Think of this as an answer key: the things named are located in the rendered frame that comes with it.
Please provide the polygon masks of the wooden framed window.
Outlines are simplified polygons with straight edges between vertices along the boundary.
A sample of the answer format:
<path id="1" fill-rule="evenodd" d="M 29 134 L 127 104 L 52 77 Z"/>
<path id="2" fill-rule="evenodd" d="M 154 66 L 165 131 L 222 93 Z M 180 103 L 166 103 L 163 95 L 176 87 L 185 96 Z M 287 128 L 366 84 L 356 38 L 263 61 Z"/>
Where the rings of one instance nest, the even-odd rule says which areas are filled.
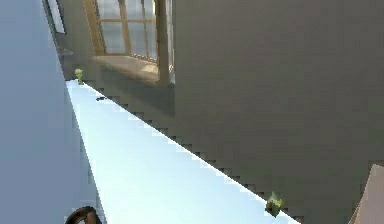
<path id="1" fill-rule="evenodd" d="M 174 0 L 83 0 L 94 60 L 149 85 L 173 85 Z"/>

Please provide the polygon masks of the beige slanted panel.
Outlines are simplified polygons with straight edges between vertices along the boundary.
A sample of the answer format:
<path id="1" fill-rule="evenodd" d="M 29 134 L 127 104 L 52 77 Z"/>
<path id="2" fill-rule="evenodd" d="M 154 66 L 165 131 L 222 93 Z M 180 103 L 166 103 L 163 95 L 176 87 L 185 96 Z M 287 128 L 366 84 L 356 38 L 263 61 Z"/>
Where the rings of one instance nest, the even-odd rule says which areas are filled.
<path id="1" fill-rule="evenodd" d="M 384 167 L 374 164 L 348 224 L 384 224 Z"/>

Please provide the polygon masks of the dark brown round object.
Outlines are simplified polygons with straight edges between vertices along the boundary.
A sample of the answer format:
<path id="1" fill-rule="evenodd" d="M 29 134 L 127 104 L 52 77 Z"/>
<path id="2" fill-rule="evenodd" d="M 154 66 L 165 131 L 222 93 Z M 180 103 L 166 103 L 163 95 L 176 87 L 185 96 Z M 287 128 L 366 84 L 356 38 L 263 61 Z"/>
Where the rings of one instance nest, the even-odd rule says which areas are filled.
<path id="1" fill-rule="evenodd" d="M 96 210 L 91 206 L 81 207 L 72 212 L 65 224 L 79 224 L 81 221 L 85 224 L 102 224 Z"/>

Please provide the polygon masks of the dark framed wall picture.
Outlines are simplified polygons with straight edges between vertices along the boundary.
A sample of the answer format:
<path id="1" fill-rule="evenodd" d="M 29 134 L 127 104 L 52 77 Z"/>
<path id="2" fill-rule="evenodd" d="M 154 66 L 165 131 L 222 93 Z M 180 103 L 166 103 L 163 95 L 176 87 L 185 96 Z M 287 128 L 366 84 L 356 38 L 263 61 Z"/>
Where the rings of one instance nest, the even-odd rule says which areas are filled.
<path id="1" fill-rule="evenodd" d="M 54 31 L 59 34 L 65 34 L 64 19 L 58 0 L 43 0 L 46 4 L 48 13 L 53 21 Z"/>

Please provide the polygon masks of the green leafy lump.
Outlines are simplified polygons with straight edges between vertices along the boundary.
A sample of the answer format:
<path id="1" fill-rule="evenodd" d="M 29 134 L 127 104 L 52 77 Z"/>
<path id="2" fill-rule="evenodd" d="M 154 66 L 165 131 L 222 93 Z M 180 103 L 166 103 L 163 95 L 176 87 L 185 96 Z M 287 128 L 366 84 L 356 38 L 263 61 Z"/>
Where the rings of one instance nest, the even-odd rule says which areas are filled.
<path id="1" fill-rule="evenodd" d="M 271 192 L 271 195 L 268 198 L 265 206 L 265 211 L 273 217 L 277 217 L 283 205 L 284 201 L 281 196 L 275 192 Z"/>

